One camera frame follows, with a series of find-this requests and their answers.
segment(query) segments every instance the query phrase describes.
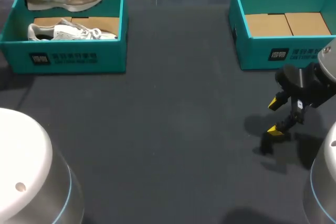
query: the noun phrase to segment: white cylindrical robot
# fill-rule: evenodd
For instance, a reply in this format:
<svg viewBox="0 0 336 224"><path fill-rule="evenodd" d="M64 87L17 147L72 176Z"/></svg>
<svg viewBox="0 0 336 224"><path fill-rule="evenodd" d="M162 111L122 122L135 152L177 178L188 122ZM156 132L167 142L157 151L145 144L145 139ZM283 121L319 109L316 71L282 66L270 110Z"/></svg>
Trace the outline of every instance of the white cylindrical robot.
<svg viewBox="0 0 336 224"><path fill-rule="evenodd" d="M80 185L34 119L0 109L0 223L80 224Z"/></svg>
<svg viewBox="0 0 336 224"><path fill-rule="evenodd" d="M303 192L310 224L336 223L336 124L329 131L311 167Z"/></svg>

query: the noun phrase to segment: white sneaker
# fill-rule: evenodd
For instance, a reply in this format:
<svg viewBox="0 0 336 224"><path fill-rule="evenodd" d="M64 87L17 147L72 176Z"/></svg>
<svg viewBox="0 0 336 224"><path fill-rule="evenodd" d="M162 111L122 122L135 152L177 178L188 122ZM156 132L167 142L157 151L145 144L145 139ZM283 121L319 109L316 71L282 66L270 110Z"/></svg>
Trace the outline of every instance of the white sneaker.
<svg viewBox="0 0 336 224"><path fill-rule="evenodd" d="M81 39L113 39L115 34L101 31L97 28L88 29L79 24L73 24L65 19L55 26L44 27L30 24L28 26L28 40L81 40Z"/></svg>

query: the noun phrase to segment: brown cardboard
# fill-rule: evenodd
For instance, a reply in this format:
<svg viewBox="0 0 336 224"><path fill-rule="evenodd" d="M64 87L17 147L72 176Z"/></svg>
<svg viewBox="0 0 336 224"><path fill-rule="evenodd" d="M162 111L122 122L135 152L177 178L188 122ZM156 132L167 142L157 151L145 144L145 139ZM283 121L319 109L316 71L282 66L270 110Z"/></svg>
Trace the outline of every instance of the brown cardboard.
<svg viewBox="0 0 336 224"><path fill-rule="evenodd" d="M253 37L292 36L284 14L245 15Z"/></svg>
<svg viewBox="0 0 336 224"><path fill-rule="evenodd" d="M63 17L63 19L69 22L71 21L71 17ZM60 20L61 20L61 17L60 18L35 18L34 24L38 26L54 26L58 22L60 22Z"/></svg>
<svg viewBox="0 0 336 224"><path fill-rule="evenodd" d="M330 35L320 13L286 13L285 16L295 36Z"/></svg>
<svg viewBox="0 0 336 224"><path fill-rule="evenodd" d="M101 31L108 31L118 36L119 34L119 18L111 17L88 17L88 18L72 18L74 24L81 24L89 29L98 28Z"/></svg>

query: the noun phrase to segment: teal cardboard box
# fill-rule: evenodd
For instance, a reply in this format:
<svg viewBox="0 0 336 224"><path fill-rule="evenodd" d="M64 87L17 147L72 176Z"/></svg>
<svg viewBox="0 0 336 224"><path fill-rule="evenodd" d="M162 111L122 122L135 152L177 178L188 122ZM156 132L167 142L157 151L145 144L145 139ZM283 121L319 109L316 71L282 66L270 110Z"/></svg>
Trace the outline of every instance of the teal cardboard box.
<svg viewBox="0 0 336 224"><path fill-rule="evenodd" d="M290 15L308 13L318 14L327 34L296 34L297 29L315 25L292 26ZM286 36L253 36L248 24L249 15L283 15L290 34ZM240 67L249 69L277 69L286 63L303 68L317 61L317 53L336 35L336 0L231 0L229 23L233 34Z"/></svg>
<svg viewBox="0 0 336 224"><path fill-rule="evenodd" d="M117 17L117 40L27 41L27 28L41 17ZM125 0L103 0L84 12L53 8L31 12L15 0L0 35L0 49L15 73L125 72L128 11Z"/></svg>

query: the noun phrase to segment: shoe box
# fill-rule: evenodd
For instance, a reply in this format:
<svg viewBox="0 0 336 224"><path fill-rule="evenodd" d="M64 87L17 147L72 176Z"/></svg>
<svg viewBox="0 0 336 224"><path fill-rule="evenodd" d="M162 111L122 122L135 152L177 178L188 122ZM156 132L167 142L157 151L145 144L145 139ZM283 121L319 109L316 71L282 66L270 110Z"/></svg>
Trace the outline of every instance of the shoe box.
<svg viewBox="0 0 336 224"><path fill-rule="evenodd" d="M241 69L303 68L336 36L336 0L231 0Z"/></svg>
<svg viewBox="0 0 336 224"><path fill-rule="evenodd" d="M67 21L117 35L116 40L28 41L31 23L53 26ZM15 0L0 34L0 49L15 73L125 72L128 10L125 0L103 0L83 11L62 8L29 11L25 0Z"/></svg>

